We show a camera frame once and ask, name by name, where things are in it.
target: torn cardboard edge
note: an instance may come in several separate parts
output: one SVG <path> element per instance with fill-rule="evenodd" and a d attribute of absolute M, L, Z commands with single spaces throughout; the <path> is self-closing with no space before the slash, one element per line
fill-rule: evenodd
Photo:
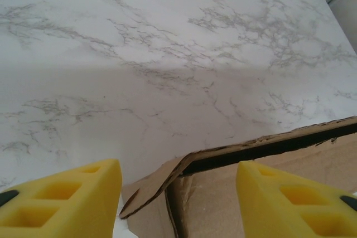
<path fill-rule="evenodd" d="M 357 132 L 357 116 L 310 125 L 244 143 L 189 153 L 163 164 L 132 185 L 132 194 L 119 217 L 126 219 L 157 198 L 178 176 L 227 166 L 243 160 L 290 152 Z"/>

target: marble countertop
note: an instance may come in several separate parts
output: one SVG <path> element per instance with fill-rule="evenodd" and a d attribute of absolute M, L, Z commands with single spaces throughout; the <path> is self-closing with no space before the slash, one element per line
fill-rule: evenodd
<path fill-rule="evenodd" d="M 0 190 L 356 115 L 357 56 L 324 0 L 1 0 Z"/>

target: cardboard box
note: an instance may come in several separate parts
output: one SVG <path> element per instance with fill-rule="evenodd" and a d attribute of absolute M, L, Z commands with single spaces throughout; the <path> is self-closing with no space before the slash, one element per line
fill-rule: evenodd
<path fill-rule="evenodd" d="M 190 153 L 122 189 L 120 217 L 142 238 L 244 237 L 237 163 L 260 163 L 357 191 L 357 116 Z"/>

